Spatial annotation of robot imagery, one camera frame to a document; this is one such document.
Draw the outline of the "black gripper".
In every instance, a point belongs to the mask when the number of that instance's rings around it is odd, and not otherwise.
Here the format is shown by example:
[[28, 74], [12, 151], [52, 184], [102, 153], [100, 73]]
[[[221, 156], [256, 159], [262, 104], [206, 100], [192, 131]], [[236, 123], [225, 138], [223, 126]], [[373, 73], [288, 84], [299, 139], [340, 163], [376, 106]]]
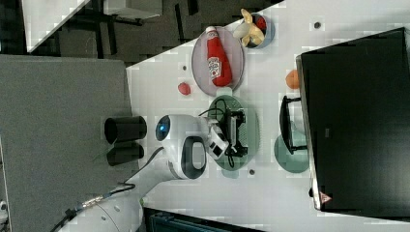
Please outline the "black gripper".
[[246, 122], [245, 112], [243, 110], [232, 111], [227, 109], [222, 120], [223, 131], [226, 133], [229, 142], [225, 154], [229, 157], [243, 157], [248, 152], [248, 148], [239, 141], [239, 127]]

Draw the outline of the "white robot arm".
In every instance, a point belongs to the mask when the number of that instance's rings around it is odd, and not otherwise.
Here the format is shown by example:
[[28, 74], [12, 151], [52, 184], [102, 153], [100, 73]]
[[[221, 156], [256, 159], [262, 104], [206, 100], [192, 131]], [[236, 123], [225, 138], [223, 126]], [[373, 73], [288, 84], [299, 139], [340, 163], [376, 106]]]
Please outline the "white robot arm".
[[117, 188], [66, 211], [51, 232], [136, 232], [143, 219], [141, 199], [160, 183], [194, 180], [207, 158], [243, 149], [237, 135], [244, 110], [210, 109], [209, 116], [165, 115], [156, 125], [161, 146], [147, 163]]

